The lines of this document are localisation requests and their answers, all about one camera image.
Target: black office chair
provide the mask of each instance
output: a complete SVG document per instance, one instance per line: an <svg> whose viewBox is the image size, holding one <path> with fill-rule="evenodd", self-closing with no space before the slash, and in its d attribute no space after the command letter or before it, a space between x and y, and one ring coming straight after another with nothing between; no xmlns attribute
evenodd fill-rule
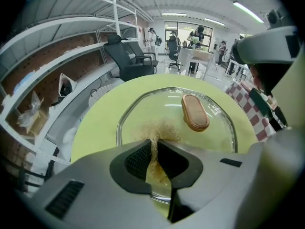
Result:
<svg viewBox="0 0 305 229"><path fill-rule="evenodd" d="M104 44L107 53L113 58L120 69L120 78L129 81L134 78L154 73L152 65L133 63L119 35L108 35L108 43Z"/></svg>
<svg viewBox="0 0 305 229"><path fill-rule="evenodd" d="M143 52L142 49L140 48L138 42L126 42L126 44L129 45L129 47L131 48L132 52L135 54L136 56L136 62L140 62L143 65L153 65L153 67L155 67L156 72L157 73L157 65L159 63L158 60L156 60L156 54L154 52ZM151 56L148 55L144 55L144 54L153 54L154 55L154 60L152 60Z"/></svg>
<svg viewBox="0 0 305 229"><path fill-rule="evenodd" d="M170 63L168 66L169 68L173 65L176 65L178 67L178 71L180 71L180 64L177 62L178 56L175 56L176 53L178 53L177 43L176 41L166 41L167 47L170 50L170 54L168 55L170 59L176 60L175 63Z"/></svg>

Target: cable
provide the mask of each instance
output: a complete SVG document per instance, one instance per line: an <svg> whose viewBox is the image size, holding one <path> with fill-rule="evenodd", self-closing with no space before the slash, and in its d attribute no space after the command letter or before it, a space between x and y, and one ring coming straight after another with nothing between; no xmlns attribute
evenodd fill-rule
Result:
<svg viewBox="0 0 305 229"><path fill-rule="evenodd" d="M99 77L100 81L101 81L101 84L100 86L97 88L97 89L100 89L101 86L102 86L102 79ZM90 96L92 97L92 93L96 92L97 90L96 89L92 89L91 92L90 92Z"/></svg>

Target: floor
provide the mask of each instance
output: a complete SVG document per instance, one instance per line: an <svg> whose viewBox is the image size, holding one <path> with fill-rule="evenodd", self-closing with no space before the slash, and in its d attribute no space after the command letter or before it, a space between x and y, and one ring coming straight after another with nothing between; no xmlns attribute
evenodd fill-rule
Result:
<svg viewBox="0 0 305 229"><path fill-rule="evenodd" d="M183 66L180 68L180 71L178 71L177 66L171 66L168 68L168 65L174 61L170 60L167 55L158 55L157 60L159 61L157 65L157 74L180 74L202 79L206 70L206 67L202 64L199 64L196 74L188 73L188 69ZM209 71L206 73L204 81L209 82L219 89L225 91L233 83L233 81L230 76L225 76L224 73L225 68L220 66L217 66L216 68L215 62L213 62Z"/></svg>

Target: window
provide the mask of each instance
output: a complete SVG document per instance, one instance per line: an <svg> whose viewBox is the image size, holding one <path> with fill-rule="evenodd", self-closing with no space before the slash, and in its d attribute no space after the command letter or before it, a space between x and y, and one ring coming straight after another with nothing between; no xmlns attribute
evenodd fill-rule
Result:
<svg viewBox="0 0 305 229"><path fill-rule="evenodd" d="M196 24L190 24L190 23L182 23L182 22L165 22L165 40L168 40L171 32L176 31L177 36L180 38L181 43L186 41L187 45L189 42L186 40L189 36L189 34L192 31L195 31L199 25ZM210 48L210 43L211 43L211 37L212 37L212 32L213 29L210 27L204 27L204 39L203 39L203 44L201 45L201 49L203 51L208 52Z"/></svg>

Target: white desk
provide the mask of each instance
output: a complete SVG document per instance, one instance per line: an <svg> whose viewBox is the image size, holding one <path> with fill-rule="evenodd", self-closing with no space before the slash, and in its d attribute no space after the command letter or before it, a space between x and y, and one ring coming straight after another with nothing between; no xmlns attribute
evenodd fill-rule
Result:
<svg viewBox="0 0 305 229"><path fill-rule="evenodd" d="M235 72L234 72L234 74L232 75L232 78L233 78L234 81L236 80L238 67L241 67L242 70L246 70L246 71L247 71L247 74L246 74L246 75L249 76L250 70L249 70L248 66L247 66L246 64L245 64L245 65L239 64L238 62L236 62L236 61L234 61L234 60L232 60L232 59L230 59L229 65L228 65L228 67L227 67L227 69L226 69L226 71L225 71L225 73L224 73L225 76L228 76L228 73L229 73L229 71L230 71L230 68L231 68L231 64L232 64L232 63L234 63L234 64L236 65Z"/></svg>
<svg viewBox="0 0 305 229"><path fill-rule="evenodd" d="M196 50L196 49L193 50L182 47L177 61L179 61L181 65L183 65L186 68L187 71L190 69L190 62L197 63L195 72L197 70L198 63L205 64L206 70L202 78L202 80L204 80L205 75L208 69L210 68L211 63L214 61L214 54L202 50Z"/></svg>

